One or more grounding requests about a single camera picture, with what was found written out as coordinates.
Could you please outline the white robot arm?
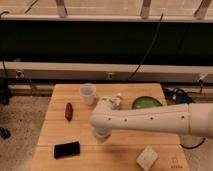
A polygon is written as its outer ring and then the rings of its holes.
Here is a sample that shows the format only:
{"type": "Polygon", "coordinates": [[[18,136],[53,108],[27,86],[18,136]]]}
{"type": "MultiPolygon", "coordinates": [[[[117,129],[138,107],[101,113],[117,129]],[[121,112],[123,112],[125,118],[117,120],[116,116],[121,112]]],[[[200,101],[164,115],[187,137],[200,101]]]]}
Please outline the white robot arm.
{"type": "Polygon", "coordinates": [[[213,139],[213,103],[190,103],[145,109],[117,110],[116,98],[102,97],[91,112],[98,140],[113,129],[186,134],[213,139]]]}

